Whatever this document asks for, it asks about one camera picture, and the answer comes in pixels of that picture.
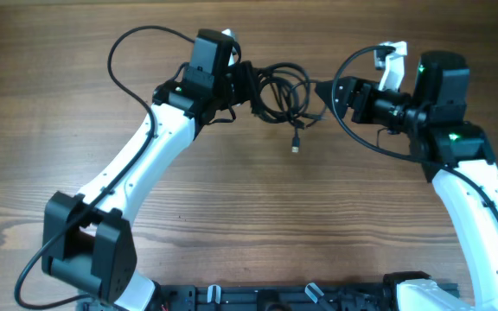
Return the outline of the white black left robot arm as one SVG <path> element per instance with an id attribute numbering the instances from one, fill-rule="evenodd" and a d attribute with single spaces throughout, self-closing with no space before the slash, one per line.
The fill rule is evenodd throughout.
<path id="1" fill-rule="evenodd" d="M 136 270 L 131 228 L 151 189 L 218 111 L 240 102 L 233 76 L 241 49 L 230 30 L 201 29 L 189 62 L 158 86 L 130 141 L 77 194 L 45 206 L 42 271 L 78 290 L 84 310 L 146 310 L 157 284 Z"/>

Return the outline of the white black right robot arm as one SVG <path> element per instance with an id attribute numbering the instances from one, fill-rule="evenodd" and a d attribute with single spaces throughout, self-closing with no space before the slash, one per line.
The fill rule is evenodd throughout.
<path id="1" fill-rule="evenodd" d="M 484 130 L 465 120 L 469 66 L 460 54 L 421 55 L 414 91 L 401 92 L 383 79 L 345 75 L 363 48 L 350 55 L 333 79 L 315 92 L 343 130 L 357 143 L 384 156 L 421 165 L 450 215 L 472 280 L 476 310 L 498 310 L 498 168 Z M 344 122 L 377 124 L 409 138 L 400 154 L 373 145 Z"/>

